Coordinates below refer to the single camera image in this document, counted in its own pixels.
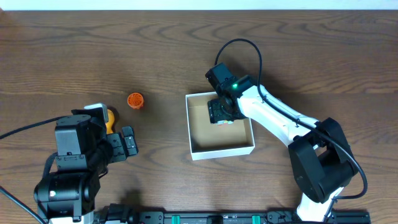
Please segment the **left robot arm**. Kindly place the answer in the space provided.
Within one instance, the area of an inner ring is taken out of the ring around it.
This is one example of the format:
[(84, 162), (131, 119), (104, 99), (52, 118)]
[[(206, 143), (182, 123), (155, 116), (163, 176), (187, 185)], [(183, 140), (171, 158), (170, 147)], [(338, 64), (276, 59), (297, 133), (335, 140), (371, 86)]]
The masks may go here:
[(57, 121), (55, 139), (57, 171), (42, 177), (34, 190), (38, 214), (45, 221), (80, 222), (95, 209), (107, 166), (138, 153), (134, 130), (125, 126), (108, 134), (104, 119), (74, 114)]

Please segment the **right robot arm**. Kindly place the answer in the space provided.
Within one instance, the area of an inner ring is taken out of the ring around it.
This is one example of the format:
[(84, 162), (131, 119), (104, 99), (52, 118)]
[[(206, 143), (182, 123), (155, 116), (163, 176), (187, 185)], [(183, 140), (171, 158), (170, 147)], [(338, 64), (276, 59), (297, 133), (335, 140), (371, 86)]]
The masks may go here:
[(298, 218), (324, 221), (332, 201), (358, 173), (340, 124), (293, 110), (249, 75), (234, 76), (223, 63), (205, 76), (218, 95), (208, 103), (211, 123), (250, 118), (276, 136), (288, 148), (294, 179), (303, 193)]

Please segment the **white cardboard box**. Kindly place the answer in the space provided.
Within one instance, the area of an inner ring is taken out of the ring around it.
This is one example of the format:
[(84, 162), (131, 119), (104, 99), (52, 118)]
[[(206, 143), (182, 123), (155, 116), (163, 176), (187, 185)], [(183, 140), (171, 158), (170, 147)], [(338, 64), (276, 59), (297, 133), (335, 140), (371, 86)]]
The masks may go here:
[(185, 96), (190, 154), (194, 161), (248, 155), (255, 148), (250, 119), (210, 123), (208, 102), (215, 98), (215, 92)]

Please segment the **red toy truck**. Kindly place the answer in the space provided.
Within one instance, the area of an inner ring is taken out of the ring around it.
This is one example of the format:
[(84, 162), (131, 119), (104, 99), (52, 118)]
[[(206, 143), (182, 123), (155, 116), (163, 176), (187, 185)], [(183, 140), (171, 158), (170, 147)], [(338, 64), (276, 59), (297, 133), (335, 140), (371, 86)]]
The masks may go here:
[(220, 125), (225, 125), (225, 124), (233, 124), (234, 123), (234, 121), (228, 121), (228, 120), (221, 120), (221, 121), (217, 121), (216, 122), (216, 124), (218, 125), (218, 126), (220, 126)]

